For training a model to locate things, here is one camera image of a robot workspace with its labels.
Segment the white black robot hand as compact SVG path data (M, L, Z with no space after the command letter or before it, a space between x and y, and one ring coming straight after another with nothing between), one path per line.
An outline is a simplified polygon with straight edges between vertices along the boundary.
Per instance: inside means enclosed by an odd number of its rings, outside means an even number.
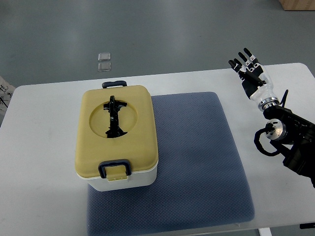
M260 111L279 105L279 99L273 93L273 83L266 68L258 61L249 49L238 53L237 58L229 60L231 68L238 74L246 96L254 101Z

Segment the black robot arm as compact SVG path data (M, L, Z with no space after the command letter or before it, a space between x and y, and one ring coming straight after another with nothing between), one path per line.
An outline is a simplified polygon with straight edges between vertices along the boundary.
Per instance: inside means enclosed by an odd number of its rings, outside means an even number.
M315 124L294 114L285 108L288 90L280 104L272 102L263 106L263 115L268 120L265 127L254 136L258 151L266 156L281 154L283 165L298 175L308 177L315 183ZM261 134L265 134L276 149L268 152L260 143Z

